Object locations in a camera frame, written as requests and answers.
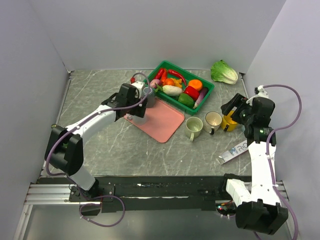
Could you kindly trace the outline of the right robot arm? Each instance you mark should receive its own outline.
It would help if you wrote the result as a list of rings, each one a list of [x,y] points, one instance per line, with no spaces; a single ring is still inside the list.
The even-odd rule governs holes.
[[[248,99],[237,93],[221,106],[223,115],[245,127],[244,135],[251,159],[251,188],[239,176],[225,174],[218,187],[223,199],[232,198],[236,205],[235,222],[240,229],[274,235],[286,222],[289,213],[282,207],[274,187],[276,136],[269,126],[275,103],[267,97]]]

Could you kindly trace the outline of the grey mug pink rim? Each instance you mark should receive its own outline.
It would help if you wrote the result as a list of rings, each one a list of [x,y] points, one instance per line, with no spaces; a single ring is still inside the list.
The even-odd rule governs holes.
[[[131,114],[127,114],[126,119],[130,121],[132,124],[138,125],[138,126],[144,125],[148,120],[146,115],[144,117],[139,117]]]

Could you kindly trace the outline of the light green mug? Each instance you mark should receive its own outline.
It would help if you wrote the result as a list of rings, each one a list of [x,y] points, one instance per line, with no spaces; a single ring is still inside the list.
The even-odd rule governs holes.
[[[185,122],[184,133],[186,137],[193,142],[194,139],[200,135],[203,126],[203,121],[200,118],[192,116]]]

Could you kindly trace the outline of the cream mug black handle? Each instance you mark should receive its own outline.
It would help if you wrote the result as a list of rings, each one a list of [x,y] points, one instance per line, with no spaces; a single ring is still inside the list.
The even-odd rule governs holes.
[[[203,129],[213,136],[219,129],[222,121],[222,116],[218,112],[210,111],[204,117]]]

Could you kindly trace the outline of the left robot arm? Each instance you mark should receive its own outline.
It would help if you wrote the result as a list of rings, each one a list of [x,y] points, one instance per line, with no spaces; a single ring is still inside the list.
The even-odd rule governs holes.
[[[81,189],[87,201],[99,195],[99,181],[84,166],[85,143],[104,127],[129,114],[144,117],[147,98],[144,83],[123,83],[118,92],[104,100],[96,110],[67,127],[52,128],[46,152],[45,166],[61,170]]]

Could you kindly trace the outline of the yellow mug black handle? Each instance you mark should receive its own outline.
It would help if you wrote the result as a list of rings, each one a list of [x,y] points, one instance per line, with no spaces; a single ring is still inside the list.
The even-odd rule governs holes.
[[[234,120],[232,120],[231,116],[234,113],[234,110],[231,110],[228,115],[222,116],[222,122],[220,127],[224,132],[231,132],[235,130],[235,128],[238,126],[238,123]]]

